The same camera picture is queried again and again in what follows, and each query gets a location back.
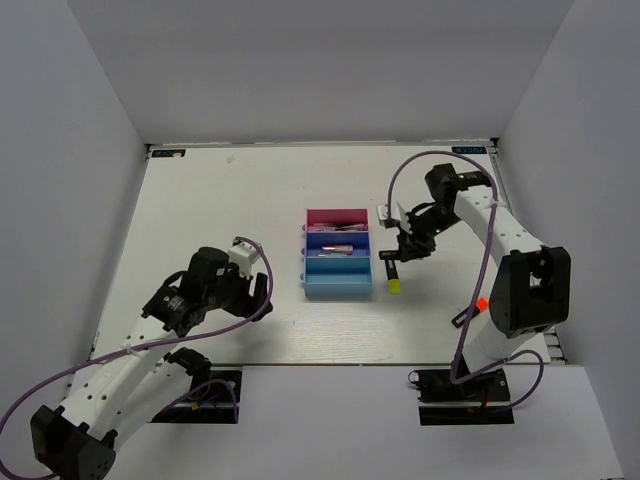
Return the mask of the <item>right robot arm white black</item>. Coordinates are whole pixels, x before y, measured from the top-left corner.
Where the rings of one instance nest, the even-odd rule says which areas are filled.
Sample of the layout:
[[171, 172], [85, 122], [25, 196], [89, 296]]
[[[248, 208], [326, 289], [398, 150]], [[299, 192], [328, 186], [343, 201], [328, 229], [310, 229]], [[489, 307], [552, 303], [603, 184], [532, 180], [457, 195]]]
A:
[[427, 257], [435, 238], [459, 222], [484, 245], [481, 264], [497, 273], [489, 296], [489, 319], [473, 336], [462, 333], [451, 365], [451, 384], [472, 399], [488, 385], [486, 372], [518, 357], [532, 338], [567, 320], [571, 257], [529, 233], [499, 201], [491, 174], [477, 166], [459, 173], [452, 164], [434, 166], [425, 176], [432, 204], [422, 213], [387, 201], [379, 220], [398, 228], [398, 253], [406, 262]]

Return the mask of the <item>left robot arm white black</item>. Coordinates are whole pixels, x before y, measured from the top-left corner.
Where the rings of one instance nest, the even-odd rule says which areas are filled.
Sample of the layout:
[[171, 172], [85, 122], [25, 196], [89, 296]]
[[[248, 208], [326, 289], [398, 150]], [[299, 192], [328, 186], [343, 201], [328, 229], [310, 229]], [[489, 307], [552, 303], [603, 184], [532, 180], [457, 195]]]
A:
[[40, 407], [30, 428], [34, 455], [60, 479], [103, 479], [128, 438], [158, 413], [205, 396], [211, 361], [185, 347], [206, 315], [222, 310], [241, 325], [270, 313], [272, 272], [253, 273], [266, 257], [244, 237], [228, 250], [201, 247], [146, 302], [119, 349], [56, 408]]

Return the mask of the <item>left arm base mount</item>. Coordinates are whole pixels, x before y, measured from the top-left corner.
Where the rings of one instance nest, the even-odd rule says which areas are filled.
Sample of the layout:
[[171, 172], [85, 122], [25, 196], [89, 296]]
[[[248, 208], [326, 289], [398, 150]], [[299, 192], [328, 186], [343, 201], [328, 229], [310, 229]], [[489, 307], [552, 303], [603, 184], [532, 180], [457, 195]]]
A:
[[157, 424], [216, 424], [237, 423], [240, 412], [243, 371], [241, 369], [211, 370], [210, 377], [227, 382], [234, 391], [236, 403], [226, 386], [211, 384], [186, 397], [176, 405], [156, 414], [151, 422]]

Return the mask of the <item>blue pen refill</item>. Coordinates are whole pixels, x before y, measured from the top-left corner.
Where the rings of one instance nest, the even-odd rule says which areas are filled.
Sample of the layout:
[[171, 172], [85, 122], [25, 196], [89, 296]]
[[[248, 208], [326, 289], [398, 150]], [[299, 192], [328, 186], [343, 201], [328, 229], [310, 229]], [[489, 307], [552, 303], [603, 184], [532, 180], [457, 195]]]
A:
[[316, 224], [310, 228], [313, 232], [361, 232], [366, 231], [364, 224]]

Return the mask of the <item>green highlighter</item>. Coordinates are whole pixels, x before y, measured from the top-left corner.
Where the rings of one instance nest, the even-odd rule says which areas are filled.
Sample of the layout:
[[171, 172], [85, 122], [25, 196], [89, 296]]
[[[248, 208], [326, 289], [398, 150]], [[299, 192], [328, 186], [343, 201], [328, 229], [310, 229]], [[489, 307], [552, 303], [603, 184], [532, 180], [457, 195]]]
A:
[[379, 258], [382, 260], [390, 259], [390, 260], [397, 261], [399, 259], [399, 254], [397, 251], [384, 250], [379, 252]]

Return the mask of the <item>pink eraser capsule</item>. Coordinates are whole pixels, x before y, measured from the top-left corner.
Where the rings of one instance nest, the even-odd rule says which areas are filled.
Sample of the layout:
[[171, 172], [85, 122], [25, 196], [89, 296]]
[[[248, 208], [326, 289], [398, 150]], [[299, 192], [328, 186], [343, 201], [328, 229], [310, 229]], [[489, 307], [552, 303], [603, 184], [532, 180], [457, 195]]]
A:
[[351, 255], [354, 251], [352, 245], [340, 244], [340, 245], [325, 245], [320, 248], [320, 252], [329, 255]]

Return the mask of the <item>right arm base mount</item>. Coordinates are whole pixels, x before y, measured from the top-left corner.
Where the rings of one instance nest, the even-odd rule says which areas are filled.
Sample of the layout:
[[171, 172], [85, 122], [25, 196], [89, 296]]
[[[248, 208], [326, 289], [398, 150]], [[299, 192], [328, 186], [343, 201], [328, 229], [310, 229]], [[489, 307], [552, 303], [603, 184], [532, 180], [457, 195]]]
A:
[[412, 370], [421, 426], [483, 426], [515, 423], [503, 369], [454, 385], [445, 369]]

